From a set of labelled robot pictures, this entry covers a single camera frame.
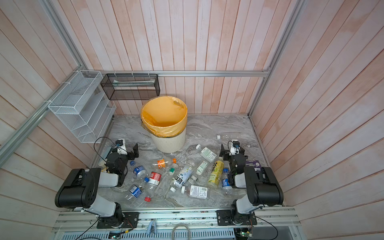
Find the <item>blue cap crushed water bottle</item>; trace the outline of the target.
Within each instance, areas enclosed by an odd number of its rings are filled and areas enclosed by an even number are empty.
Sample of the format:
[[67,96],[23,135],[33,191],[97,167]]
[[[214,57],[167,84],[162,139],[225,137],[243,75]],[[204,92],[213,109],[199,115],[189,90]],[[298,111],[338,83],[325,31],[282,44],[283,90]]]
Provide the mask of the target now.
[[132,160],[129,162],[130,172],[136,179],[144,180],[148,177],[148,172],[144,166],[138,164],[136,161]]

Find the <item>blue label pepsi bottle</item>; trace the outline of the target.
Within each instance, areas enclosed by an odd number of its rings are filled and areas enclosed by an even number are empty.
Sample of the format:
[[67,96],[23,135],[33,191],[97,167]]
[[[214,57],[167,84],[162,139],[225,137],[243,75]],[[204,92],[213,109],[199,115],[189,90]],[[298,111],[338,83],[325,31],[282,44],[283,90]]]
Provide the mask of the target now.
[[229,180],[230,180],[229,179],[229,173],[230,173],[229,169],[224,168],[222,171],[222,175],[221,175],[221,185],[222,185],[222,189],[226,195],[231,194],[232,189],[233,189],[230,182],[229,182]]

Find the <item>orange cap juice bottle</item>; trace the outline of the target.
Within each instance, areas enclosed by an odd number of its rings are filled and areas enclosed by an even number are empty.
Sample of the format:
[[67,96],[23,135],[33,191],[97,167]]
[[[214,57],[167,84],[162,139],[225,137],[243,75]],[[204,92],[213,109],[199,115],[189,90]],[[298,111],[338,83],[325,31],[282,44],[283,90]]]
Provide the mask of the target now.
[[170,158],[162,158],[159,160],[154,160],[152,163],[152,166],[158,169],[165,169],[167,167],[172,166],[173,164],[176,164],[177,160],[175,158],[170,159]]

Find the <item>red label clear bottle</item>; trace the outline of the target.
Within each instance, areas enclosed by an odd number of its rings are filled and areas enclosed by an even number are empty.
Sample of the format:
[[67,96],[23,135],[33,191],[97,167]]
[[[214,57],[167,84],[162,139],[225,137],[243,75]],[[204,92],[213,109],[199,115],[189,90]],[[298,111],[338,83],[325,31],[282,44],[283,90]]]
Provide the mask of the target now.
[[151,172],[150,176],[148,178],[145,178],[145,182],[146,182],[145,201],[146,202],[150,202],[152,200],[152,197],[154,196],[155,191],[160,184],[161,178],[162,178],[162,174],[157,172]]

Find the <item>green cap clear bottle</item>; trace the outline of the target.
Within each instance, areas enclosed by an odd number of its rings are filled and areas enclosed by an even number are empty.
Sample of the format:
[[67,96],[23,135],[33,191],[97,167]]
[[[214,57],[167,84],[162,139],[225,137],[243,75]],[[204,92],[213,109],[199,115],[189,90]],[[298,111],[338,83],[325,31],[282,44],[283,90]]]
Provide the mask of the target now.
[[175,173],[175,168],[170,168],[169,171],[164,175],[164,178],[161,180],[158,188],[155,190],[155,195],[164,197],[170,188],[171,182],[173,180]]

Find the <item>black white label bottle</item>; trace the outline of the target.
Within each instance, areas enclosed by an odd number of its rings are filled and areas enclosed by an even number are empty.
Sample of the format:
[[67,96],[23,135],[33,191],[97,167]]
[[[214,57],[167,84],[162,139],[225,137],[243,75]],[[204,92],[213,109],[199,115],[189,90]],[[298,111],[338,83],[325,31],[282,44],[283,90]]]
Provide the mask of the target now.
[[174,188],[181,188],[186,183],[186,181],[189,179],[193,170],[194,170],[194,165],[191,163],[187,163],[183,167],[183,169],[180,171],[180,173],[174,178],[173,187]]

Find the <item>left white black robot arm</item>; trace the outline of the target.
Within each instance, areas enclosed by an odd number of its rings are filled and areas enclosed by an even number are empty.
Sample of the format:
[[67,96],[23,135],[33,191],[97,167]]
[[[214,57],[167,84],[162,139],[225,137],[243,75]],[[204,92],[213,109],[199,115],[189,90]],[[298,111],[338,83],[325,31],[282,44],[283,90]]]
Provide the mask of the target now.
[[137,227],[138,212],[124,212],[117,202],[98,194],[99,188],[121,187],[128,174],[128,163],[139,157],[138,144],[127,152],[125,140],[114,142],[115,148],[105,159],[107,171],[101,168],[73,169],[55,196],[58,208],[81,209],[97,216],[97,229],[130,230]]

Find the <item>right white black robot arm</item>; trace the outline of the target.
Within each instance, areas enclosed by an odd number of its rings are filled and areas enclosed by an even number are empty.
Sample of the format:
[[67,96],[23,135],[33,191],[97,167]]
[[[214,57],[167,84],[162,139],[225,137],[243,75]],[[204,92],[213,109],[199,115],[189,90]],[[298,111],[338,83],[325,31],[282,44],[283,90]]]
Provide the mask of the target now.
[[256,225],[255,210],[282,205],[284,194],[272,169],[252,165],[239,141],[229,141],[227,149],[221,145],[219,159],[225,164],[220,178],[225,193],[246,190],[246,195],[235,200],[230,210],[217,211],[219,226]]

